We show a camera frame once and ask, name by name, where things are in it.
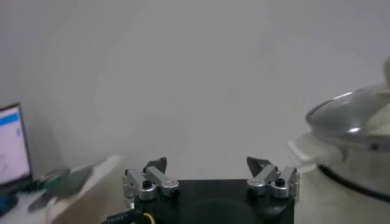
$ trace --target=cable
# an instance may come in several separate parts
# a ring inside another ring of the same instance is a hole
[[[349,187],[350,189],[355,190],[361,194],[365,194],[365,195],[368,195],[370,197],[373,197],[373,198],[376,198],[376,199],[379,199],[379,200],[382,200],[385,202],[390,202],[390,196],[388,196],[388,195],[385,195],[385,194],[382,194],[380,192],[373,191],[373,190],[370,190],[368,188],[359,186],[359,185],[357,185],[357,184],[355,184],[347,179],[344,179],[343,177],[341,177],[337,173],[334,173],[333,171],[326,168],[325,166],[318,166],[318,168],[319,168],[319,170],[322,171],[323,174],[325,174],[327,177],[331,178],[332,180],[335,180],[339,184],[342,184],[346,187]]]
[[[146,216],[150,221],[151,221],[151,224],[155,224],[155,222],[154,222],[154,219],[153,219],[153,216],[152,215],[150,215],[149,213],[144,213],[143,214],[144,216]]]

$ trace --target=blue object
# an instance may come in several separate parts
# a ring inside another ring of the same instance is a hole
[[[19,120],[18,113],[10,114],[6,117],[0,117],[0,125],[6,125]]]
[[[0,216],[9,212],[18,204],[18,198],[15,195],[0,196]]]

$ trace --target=silver metal bracket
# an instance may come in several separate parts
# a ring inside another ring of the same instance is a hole
[[[142,201],[148,201],[157,195],[156,185],[145,179],[142,173],[137,170],[127,170],[122,181],[125,198],[138,196]]]
[[[163,196],[169,198],[177,198],[179,196],[179,182],[167,177],[156,167],[150,166],[146,168],[145,177],[160,187]]]
[[[295,167],[286,167],[280,177],[272,182],[272,196],[288,198],[299,195],[299,173]]]
[[[266,193],[266,185],[278,178],[277,167],[272,164],[266,165],[254,178],[247,180],[247,192],[249,196],[256,197]]]

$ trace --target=cooking pot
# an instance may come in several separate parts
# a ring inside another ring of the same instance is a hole
[[[314,107],[306,115],[311,132],[288,145],[303,165],[390,201],[390,58],[383,71],[386,82]]]

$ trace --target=black screw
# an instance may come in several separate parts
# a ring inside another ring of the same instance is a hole
[[[150,180],[144,180],[142,182],[142,188],[144,188],[144,189],[149,189],[152,187],[152,185],[153,185],[153,183]]]
[[[275,185],[278,186],[278,187],[283,187],[285,185],[286,181],[284,179],[277,179],[275,180]]]

